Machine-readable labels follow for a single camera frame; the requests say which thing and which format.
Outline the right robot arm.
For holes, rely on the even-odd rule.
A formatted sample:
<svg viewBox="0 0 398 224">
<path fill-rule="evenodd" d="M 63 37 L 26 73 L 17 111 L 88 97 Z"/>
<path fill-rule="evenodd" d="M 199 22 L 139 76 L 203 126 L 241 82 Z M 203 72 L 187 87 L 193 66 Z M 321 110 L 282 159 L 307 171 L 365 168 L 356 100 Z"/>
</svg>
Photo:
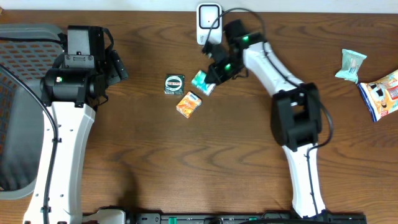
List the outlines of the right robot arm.
<svg viewBox="0 0 398 224">
<path fill-rule="evenodd" d="M 220 85 L 242 69 L 252 72 L 272 98 L 271 132 L 288 160 L 293 187 L 292 206 L 303 219 L 315 219 L 325 209 L 317 168 L 321 105 L 314 83 L 296 78 L 259 33 L 249 33 L 240 20 L 225 25 L 228 49 L 204 37 L 202 52 L 214 62 L 205 81 Z"/>
</svg>

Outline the round black white container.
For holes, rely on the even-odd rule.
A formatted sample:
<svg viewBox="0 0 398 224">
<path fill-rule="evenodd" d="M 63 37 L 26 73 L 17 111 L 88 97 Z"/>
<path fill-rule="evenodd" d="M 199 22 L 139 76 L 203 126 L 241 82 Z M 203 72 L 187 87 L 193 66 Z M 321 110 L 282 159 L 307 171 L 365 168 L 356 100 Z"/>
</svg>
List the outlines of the round black white container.
<svg viewBox="0 0 398 224">
<path fill-rule="evenodd" d="M 165 76 L 164 93 L 166 95 L 182 95 L 184 93 L 184 75 L 167 74 Z"/>
</svg>

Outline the teal small snack packet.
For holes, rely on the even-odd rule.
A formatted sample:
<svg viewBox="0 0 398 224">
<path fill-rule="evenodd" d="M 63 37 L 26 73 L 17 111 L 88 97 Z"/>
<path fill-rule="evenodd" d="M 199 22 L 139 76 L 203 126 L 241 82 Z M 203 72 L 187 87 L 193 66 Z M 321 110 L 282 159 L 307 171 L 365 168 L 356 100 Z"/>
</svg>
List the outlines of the teal small snack packet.
<svg viewBox="0 0 398 224">
<path fill-rule="evenodd" d="M 341 69 L 335 74 L 335 77 L 357 84 L 358 70 L 367 56 L 348 49 L 343 49 L 341 52 L 342 65 Z"/>
</svg>

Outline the orange snack packet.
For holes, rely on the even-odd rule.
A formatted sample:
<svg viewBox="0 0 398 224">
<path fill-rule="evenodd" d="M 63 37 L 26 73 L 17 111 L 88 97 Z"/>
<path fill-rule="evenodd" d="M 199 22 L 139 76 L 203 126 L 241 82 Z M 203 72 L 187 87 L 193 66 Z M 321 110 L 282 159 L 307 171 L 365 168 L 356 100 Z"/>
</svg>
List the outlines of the orange snack packet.
<svg viewBox="0 0 398 224">
<path fill-rule="evenodd" d="M 176 105 L 176 110 L 184 117 L 189 118 L 201 103 L 202 99 L 192 91 L 189 91 Z"/>
</svg>

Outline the cream snack bag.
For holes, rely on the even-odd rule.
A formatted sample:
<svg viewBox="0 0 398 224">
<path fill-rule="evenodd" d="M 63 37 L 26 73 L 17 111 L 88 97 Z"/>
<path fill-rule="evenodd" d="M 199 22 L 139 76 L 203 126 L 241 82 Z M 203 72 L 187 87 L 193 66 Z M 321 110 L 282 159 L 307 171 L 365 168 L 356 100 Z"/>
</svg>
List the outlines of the cream snack bag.
<svg viewBox="0 0 398 224">
<path fill-rule="evenodd" d="M 397 111 L 397 70 L 379 80 L 357 86 L 373 122 Z"/>
</svg>

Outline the teal gum box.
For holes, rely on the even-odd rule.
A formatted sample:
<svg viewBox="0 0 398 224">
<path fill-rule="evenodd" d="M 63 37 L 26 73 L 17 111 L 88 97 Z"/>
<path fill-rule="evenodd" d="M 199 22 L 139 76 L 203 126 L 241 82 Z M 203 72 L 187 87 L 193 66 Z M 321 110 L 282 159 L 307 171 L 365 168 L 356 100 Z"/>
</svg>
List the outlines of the teal gum box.
<svg viewBox="0 0 398 224">
<path fill-rule="evenodd" d="M 191 84 L 199 89 L 203 94 L 209 96 L 216 87 L 215 83 L 206 83 L 205 82 L 206 73 L 202 70 L 199 70 L 198 73 L 194 76 L 191 81 Z"/>
</svg>

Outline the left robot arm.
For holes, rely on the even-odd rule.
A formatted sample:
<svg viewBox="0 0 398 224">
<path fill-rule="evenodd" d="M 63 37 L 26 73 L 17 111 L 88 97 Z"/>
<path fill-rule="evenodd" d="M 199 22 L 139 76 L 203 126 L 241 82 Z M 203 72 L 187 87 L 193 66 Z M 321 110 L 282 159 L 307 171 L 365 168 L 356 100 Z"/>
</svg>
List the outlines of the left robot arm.
<svg viewBox="0 0 398 224">
<path fill-rule="evenodd" d="M 127 211 L 105 207 L 91 215 L 81 209 L 85 149 L 106 89 L 128 77 L 112 35 L 98 26 L 69 26 L 63 54 L 40 81 L 37 99 L 45 116 L 34 194 L 24 223 L 127 223 Z"/>
</svg>

